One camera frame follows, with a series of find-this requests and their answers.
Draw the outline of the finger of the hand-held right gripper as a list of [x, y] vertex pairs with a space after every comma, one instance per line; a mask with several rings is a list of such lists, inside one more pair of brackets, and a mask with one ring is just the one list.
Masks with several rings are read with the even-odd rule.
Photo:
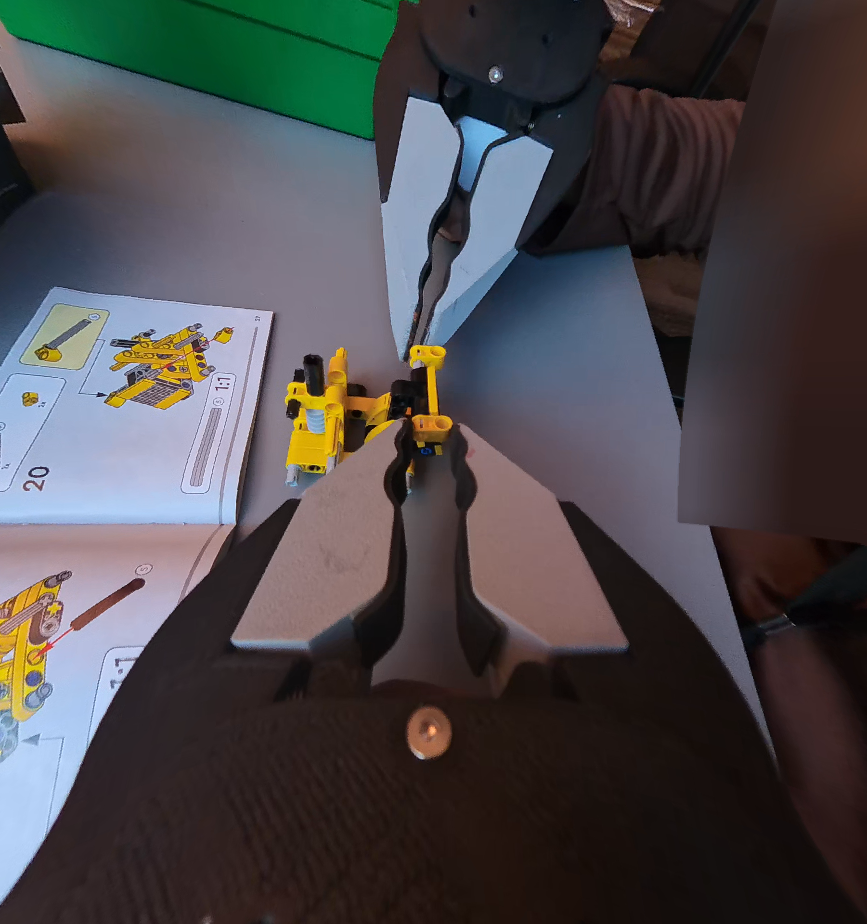
[[409, 96], [388, 199], [381, 204], [393, 339], [407, 353], [422, 337], [423, 293], [435, 223], [449, 202], [462, 139], [439, 103]]
[[463, 148], [452, 203], [460, 192], [461, 241], [437, 232], [423, 290], [423, 344], [444, 346], [518, 253], [528, 217], [553, 150], [528, 135], [510, 137], [469, 116], [457, 129]]

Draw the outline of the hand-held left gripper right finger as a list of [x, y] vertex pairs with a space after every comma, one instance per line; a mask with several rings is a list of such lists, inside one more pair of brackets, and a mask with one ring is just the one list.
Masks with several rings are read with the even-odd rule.
[[500, 695], [522, 664], [624, 653], [628, 640], [555, 494], [467, 425], [453, 430], [457, 631]]

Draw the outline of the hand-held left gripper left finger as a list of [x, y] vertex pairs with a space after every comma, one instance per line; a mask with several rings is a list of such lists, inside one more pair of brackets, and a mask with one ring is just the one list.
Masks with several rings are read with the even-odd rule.
[[404, 624], [410, 448], [409, 421], [388, 422], [305, 491], [233, 630], [235, 650], [370, 685]]

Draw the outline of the yellow lego vehicle model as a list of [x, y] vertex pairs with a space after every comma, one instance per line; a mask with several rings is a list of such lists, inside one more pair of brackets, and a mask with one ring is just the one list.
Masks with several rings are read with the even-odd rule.
[[[416, 414], [443, 415], [437, 374], [446, 356], [443, 346], [412, 347], [409, 377], [394, 381], [388, 392], [372, 397], [365, 386], [351, 380], [346, 349], [339, 348], [328, 362], [317, 354], [305, 355], [285, 398], [286, 414], [293, 422], [286, 485], [296, 488], [305, 473], [330, 473], [393, 422], [411, 423]], [[418, 447], [414, 441], [415, 453], [441, 456], [445, 442]]]

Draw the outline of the person's right forearm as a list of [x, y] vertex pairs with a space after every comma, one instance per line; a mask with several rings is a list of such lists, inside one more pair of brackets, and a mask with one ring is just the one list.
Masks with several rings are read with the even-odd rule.
[[640, 259], [705, 257], [745, 107], [611, 86], [588, 163], [526, 251], [628, 246]]

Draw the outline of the lego instruction booklet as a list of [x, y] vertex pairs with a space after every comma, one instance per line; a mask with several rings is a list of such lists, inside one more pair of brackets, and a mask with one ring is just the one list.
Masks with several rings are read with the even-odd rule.
[[0, 365], [0, 852], [233, 532], [264, 309], [55, 288]]

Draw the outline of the green plastic storage bin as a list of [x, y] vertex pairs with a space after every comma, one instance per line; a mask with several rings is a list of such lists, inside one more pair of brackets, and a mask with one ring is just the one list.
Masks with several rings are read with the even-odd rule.
[[395, 1], [0, 1], [14, 37], [373, 137]]

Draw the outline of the person's brown jacket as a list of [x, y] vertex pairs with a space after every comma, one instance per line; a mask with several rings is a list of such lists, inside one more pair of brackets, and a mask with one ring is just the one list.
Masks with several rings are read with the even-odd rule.
[[712, 537], [787, 789], [867, 918], [867, 546]]

